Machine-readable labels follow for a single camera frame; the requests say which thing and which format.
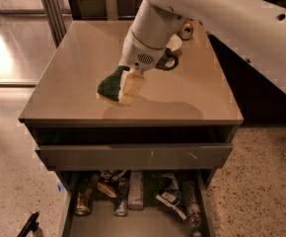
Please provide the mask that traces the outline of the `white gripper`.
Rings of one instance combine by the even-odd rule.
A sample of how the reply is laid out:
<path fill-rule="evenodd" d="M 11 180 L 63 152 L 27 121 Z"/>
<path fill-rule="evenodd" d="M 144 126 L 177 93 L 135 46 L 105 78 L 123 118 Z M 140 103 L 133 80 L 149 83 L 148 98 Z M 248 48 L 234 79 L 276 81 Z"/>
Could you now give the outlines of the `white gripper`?
<path fill-rule="evenodd" d="M 122 106 L 131 106 L 141 91 L 145 83 L 143 72 L 151 69 L 170 71 L 179 65 L 179 58 L 168 47 L 168 43 L 174 34 L 170 33 L 165 38 L 164 46 L 151 47 L 140 40 L 132 29 L 128 31 L 118 63 L 122 70 L 128 71 L 121 77 L 118 102 Z"/>

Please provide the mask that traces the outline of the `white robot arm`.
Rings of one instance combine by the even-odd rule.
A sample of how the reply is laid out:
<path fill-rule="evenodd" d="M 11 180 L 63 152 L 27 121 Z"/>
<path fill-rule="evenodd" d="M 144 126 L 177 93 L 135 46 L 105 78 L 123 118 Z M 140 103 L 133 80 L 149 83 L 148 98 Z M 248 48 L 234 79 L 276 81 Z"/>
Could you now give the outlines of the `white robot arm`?
<path fill-rule="evenodd" d="M 262 0 L 143 0 L 123 44 L 130 68 L 120 101 L 129 105 L 144 73 L 165 57 L 171 36 L 186 20 L 203 24 L 238 56 L 286 94 L 286 9 Z"/>

